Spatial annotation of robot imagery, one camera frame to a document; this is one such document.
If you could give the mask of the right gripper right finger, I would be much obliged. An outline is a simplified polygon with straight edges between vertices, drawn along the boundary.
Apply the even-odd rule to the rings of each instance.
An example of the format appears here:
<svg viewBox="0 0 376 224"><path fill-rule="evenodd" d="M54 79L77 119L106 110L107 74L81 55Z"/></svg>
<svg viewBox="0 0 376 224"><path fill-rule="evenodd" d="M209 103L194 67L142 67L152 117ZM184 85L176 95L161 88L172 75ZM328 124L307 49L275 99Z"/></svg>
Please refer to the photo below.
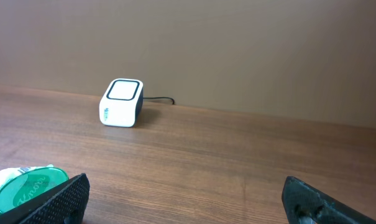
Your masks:
<svg viewBox="0 0 376 224"><path fill-rule="evenodd" d="M282 203L289 224L376 224L376 220L294 176L285 180Z"/></svg>

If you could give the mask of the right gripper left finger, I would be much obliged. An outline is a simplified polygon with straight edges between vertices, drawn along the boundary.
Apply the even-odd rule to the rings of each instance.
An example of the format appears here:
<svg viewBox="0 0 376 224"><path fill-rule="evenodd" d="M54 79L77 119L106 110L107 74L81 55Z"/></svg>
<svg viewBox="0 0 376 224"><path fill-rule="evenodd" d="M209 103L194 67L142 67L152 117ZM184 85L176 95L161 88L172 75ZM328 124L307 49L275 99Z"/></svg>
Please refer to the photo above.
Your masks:
<svg viewBox="0 0 376 224"><path fill-rule="evenodd" d="M0 215L0 224L82 224L90 184L85 173Z"/></svg>

